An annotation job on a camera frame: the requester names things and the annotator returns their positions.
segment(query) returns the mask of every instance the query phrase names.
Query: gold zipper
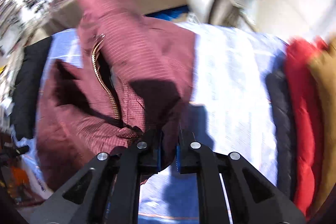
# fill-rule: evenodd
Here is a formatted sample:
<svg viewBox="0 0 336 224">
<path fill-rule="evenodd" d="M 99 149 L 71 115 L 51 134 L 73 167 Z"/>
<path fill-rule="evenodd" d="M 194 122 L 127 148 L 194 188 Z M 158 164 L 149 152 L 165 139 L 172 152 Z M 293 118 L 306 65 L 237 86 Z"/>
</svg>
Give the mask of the gold zipper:
<svg viewBox="0 0 336 224">
<path fill-rule="evenodd" d="M 100 74 L 98 72 L 98 69 L 97 69 L 97 64 L 96 64 L 97 50 L 98 50 L 100 44 L 103 42 L 103 38 L 104 37 L 105 37 L 104 34 L 102 34 L 102 35 L 99 36 L 100 41 L 98 41 L 98 43 L 96 44 L 96 46 L 94 47 L 94 49 L 92 51 L 92 55 L 91 55 L 92 65 L 93 65 L 94 73 L 96 74 L 96 77 L 97 77 L 99 83 L 101 84 L 101 86 L 103 87 L 103 89 L 106 91 L 107 95 L 110 98 L 110 101 L 111 101 L 111 104 L 112 104 L 112 108 L 113 108 L 113 112 L 114 112 L 114 117 L 115 117 L 115 119 L 119 120 L 120 119 L 120 114 L 119 114 L 119 110 L 118 110 L 118 107 L 117 107 L 117 103 L 116 103 L 116 101 L 115 101 L 112 93 L 109 91 L 109 89 L 106 87 L 106 85 L 102 81 L 101 76 L 100 76 Z"/>
</svg>

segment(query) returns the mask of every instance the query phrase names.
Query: red rolled garment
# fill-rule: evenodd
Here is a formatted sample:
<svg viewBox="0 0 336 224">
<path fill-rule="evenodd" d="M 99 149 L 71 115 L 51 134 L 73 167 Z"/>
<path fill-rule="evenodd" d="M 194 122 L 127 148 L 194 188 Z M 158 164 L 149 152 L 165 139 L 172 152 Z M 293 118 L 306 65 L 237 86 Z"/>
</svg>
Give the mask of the red rolled garment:
<svg viewBox="0 0 336 224">
<path fill-rule="evenodd" d="M 309 218 L 310 206 L 320 185 L 323 159 L 323 120 L 316 83 L 308 62 L 327 47 L 296 38 L 287 48 L 285 74 L 297 127 L 297 188 L 295 205 Z"/>
</svg>

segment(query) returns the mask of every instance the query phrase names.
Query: maroon jacket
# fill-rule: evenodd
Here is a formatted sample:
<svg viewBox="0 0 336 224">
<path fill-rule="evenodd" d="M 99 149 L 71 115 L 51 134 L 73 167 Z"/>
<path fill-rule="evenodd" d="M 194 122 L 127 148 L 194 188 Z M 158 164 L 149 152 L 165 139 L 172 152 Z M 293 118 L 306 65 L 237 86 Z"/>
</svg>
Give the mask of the maroon jacket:
<svg viewBox="0 0 336 224">
<path fill-rule="evenodd" d="M 37 150 L 52 190 L 97 153 L 119 153 L 153 127 L 163 126 L 169 164 L 192 91 L 193 32 L 141 16 L 132 0 L 78 1 L 83 68 L 56 60 L 39 101 Z"/>
</svg>

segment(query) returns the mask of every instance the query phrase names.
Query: silver screw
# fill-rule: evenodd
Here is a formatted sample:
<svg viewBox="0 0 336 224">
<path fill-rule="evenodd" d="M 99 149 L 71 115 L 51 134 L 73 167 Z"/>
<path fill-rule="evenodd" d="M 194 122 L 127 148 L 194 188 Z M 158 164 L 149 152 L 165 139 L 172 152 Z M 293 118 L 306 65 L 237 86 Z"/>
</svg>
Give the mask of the silver screw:
<svg viewBox="0 0 336 224">
<path fill-rule="evenodd" d="M 190 147 L 193 148 L 193 149 L 199 149 L 201 147 L 201 144 L 198 143 L 198 142 L 192 142 L 190 144 Z"/>
<path fill-rule="evenodd" d="M 102 152 L 97 155 L 98 160 L 106 160 L 109 154 Z"/>
<path fill-rule="evenodd" d="M 139 149 L 145 149 L 147 147 L 147 143 L 146 142 L 138 142 L 138 144 L 136 146 Z"/>
<path fill-rule="evenodd" d="M 237 153 L 237 152 L 232 152 L 230 154 L 230 158 L 233 159 L 233 160 L 239 160 L 240 159 L 240 154 Z"/>
</svg>

